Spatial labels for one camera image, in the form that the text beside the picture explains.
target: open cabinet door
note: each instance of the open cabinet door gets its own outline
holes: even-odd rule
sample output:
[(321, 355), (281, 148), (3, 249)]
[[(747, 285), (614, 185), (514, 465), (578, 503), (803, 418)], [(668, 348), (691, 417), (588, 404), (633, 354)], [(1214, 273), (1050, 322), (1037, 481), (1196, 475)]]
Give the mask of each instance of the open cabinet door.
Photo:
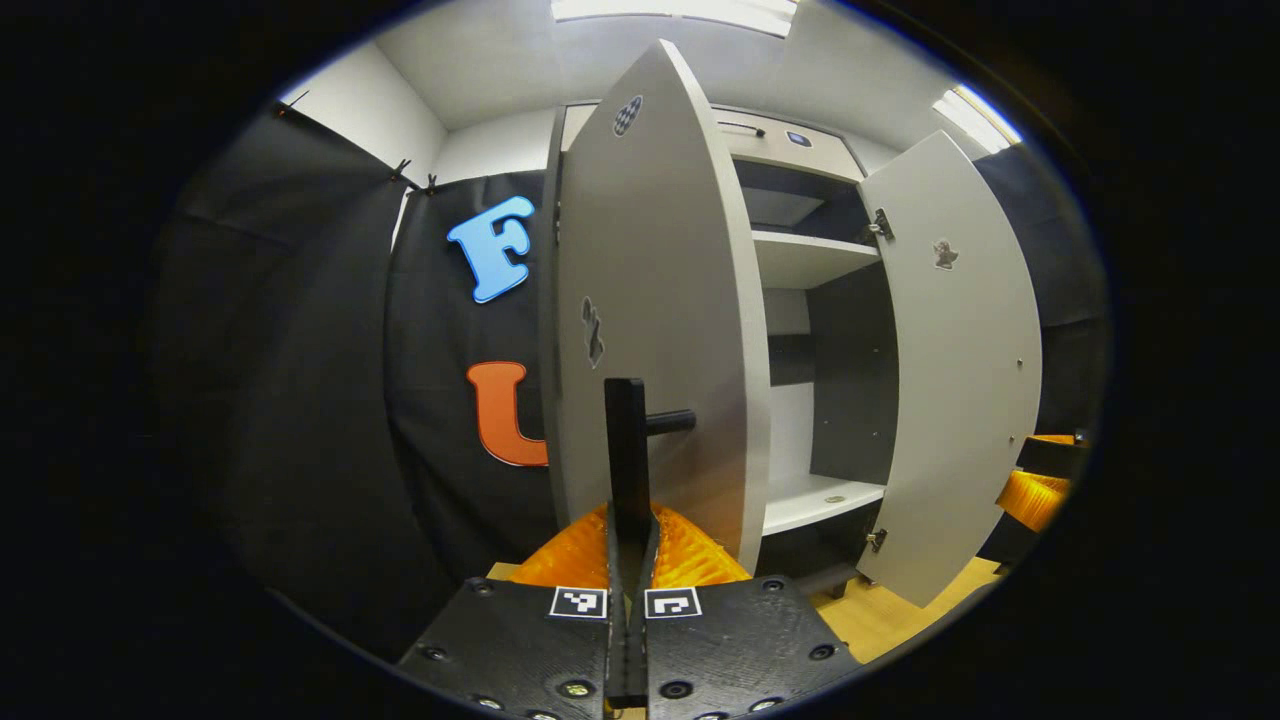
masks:
[(859, 184), (884, 210), (897, 328), (893, 461), (858, 570), (918, 606), (964, 569), (1036, 428), (1041, 343), (1018, 238), (964, 152), (937, 132)]
[(640, 378), (650, 414), (698, 416), (649, 439), (653, 501), (753, 570), (768, 484), (764, 300), (732, 159), (672, 44), (649, 47), (582, 126), (559, 202), (545, 413), (567, 518), (611, 495), (604, 379)]

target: white shelf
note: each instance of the white shelf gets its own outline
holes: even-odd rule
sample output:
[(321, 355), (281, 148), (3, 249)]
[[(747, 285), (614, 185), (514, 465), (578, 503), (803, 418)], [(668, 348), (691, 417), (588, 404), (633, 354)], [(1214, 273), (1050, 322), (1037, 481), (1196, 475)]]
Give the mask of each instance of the white shelf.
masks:
[[(829, 497), (842, 497), (827, 502)], [(772, 536), (835, 518), (884, 497), (884, 486), (838, 480), (823, 475), (803, 474), (769, 478), (769, 501), (764, 505), (764, 534)]]
[(854, 242), (764, 231), (751, 240), (764, 287), (809, 290), (879, 263), (879, 250)]

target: orange letter u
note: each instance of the orange letter u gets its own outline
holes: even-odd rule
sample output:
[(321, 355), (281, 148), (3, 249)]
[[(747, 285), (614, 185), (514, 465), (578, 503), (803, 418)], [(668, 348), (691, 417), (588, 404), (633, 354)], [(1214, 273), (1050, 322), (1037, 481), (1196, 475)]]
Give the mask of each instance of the orange letter u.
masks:
[(476, 388), (476, 418), (484, 448), (508, 465), (535, 468), (547, 465), (547, 441), (520, 434), (516, 386), (525, 374), (520, 363), (477, 363), (467, 370), (467, 379)]

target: fluorescent light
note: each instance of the fluorescent light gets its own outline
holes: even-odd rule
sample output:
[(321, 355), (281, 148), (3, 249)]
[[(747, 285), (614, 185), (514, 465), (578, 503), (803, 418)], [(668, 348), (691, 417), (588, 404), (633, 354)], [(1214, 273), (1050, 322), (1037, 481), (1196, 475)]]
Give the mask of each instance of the fluorescent light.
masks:
[(662, 15), (713, 20), (786, 37), (796, 0), (552, 0), (556, 22), (609, 15)]
[(1000, 152), (1023, 141), (1023, 136), (995, 108), (963, 85), (943, 92), (942, 100), (934, 102), (933, 109), (960, 126), (987, 152)]

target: ceiling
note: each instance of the ceiling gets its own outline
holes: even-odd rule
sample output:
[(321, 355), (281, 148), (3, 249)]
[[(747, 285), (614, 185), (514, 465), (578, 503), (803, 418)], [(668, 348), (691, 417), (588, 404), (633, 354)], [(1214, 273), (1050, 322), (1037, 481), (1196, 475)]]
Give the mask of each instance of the ceiling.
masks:
[(448, 129), (603, 97), (657, 38), (712, 102), (772, 111), (906, 150), (936, 129), (984, 151), (932, 105), (956, 79), (892, 31), (829, 0), (801, 0), (781, 40), (678, 18), (556, 23), (550, 0), (453, 0), (378, 37)]

